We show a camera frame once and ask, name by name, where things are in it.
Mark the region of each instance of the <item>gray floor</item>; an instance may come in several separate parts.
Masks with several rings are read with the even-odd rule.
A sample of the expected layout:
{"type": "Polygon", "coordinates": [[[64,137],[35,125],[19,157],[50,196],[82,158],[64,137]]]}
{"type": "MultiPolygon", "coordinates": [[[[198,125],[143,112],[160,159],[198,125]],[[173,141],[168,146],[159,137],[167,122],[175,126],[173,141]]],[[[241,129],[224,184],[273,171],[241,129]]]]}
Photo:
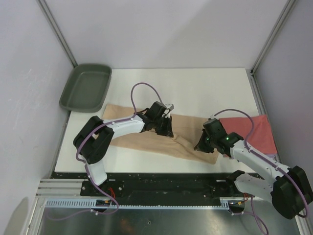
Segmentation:
{"type": "MultiPolygon", "coordinates": [[[[270,235],[299,235],[295,220],[278,214],[271,204],[256,201],[257,214],[270,235]]],[[[81,209],[49,208],[49,216],[60,218],[81,209]]],[[[246,211],[251,211],[250,203],[246,211]]],[[[40,235],[260,235],[250,215],[231,216],[219,210],[119,210],[113,215],[82,213],[64,221],[44,217],[40,235]]]]}

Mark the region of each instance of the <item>white tabletop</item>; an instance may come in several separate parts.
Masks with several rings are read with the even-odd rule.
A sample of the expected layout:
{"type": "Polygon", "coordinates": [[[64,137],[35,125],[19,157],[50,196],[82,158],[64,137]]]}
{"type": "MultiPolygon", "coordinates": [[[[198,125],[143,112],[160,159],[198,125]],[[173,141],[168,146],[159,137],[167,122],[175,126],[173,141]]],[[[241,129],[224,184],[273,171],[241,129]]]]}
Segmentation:
{"type": "MultiPolygon", "coordinates": [[[[73,140],[90,117],[102,117],[107,103],[131,107],[130,91],[137,82],[147,82],[158,90],[164,103],[173,103],[174,114],[209,118],[226,108],[235,108],[251,116],[258,115],[245,69],[127,69],[113,70],[105,103],[97,113],[71,112],[55,172],[85,172],[76,161],[73,140]]],[[[137,86],[134,100],[139,108],[157,100],[147,86],[137,86]]],[[[219,117],[240,117],[225,112],[219,117]]],[[[107,172],[217,173],[238,169],[254,172],[236,160],[218,157],[216,164],[179,159],[163,154],[110,146],[103,158],[107,172]]]]}

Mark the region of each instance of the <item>tan towel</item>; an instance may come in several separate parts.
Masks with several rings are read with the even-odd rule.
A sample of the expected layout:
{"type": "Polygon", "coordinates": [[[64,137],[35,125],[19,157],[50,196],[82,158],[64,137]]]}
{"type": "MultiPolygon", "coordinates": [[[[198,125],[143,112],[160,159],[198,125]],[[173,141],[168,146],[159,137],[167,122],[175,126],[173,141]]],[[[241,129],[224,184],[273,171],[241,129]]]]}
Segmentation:
{"type": "MultiPolygon", "coordinates": [[[[105,108],[103,119],[123,118],[133,113],[133,108],[108,104],[105,108]]],[[[182,115],[172,115],[172,117],[173,138],[159,136],[153,131],[146,131],[116,138],[112,140],[111,144],[215,164],[219,155],[216,149],[214,153],[203,153],[194,150],[194,146],[201,137],[203,123],[207,121],[207,118],[182,115]]]]}

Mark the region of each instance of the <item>green-gray plastic bin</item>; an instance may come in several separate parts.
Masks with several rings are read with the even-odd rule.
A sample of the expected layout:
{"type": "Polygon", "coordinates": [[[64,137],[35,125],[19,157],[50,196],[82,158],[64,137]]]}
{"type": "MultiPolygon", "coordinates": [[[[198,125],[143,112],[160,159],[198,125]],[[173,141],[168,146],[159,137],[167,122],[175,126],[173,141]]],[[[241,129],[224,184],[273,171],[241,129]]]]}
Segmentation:
{"type": "Polygon", "coordinates": [[[101,109],[110,84],[112,69],[101,64],[75,67],[64,87],[60,106],[64,109],[94,113],[101,109]]]}

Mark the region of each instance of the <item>red cloth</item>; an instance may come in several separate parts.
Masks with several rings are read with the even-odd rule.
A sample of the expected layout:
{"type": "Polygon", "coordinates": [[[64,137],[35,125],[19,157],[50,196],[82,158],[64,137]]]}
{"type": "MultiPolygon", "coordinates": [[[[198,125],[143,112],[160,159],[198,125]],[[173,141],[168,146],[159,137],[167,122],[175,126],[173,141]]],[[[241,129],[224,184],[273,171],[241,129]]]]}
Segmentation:
{"type": "MultiPolygon", "coordinates": [[[[248,139],[248,142],[264,154],[277,153],[268,117],[266,115],[261,115],[253,117],[252,119],[254,121],[255,129],[248,139]]],[[[236,132],[244,139],[252,128],[251,121],[247,117],[220,118],[220,121],[228,134],[236,132]]]]}

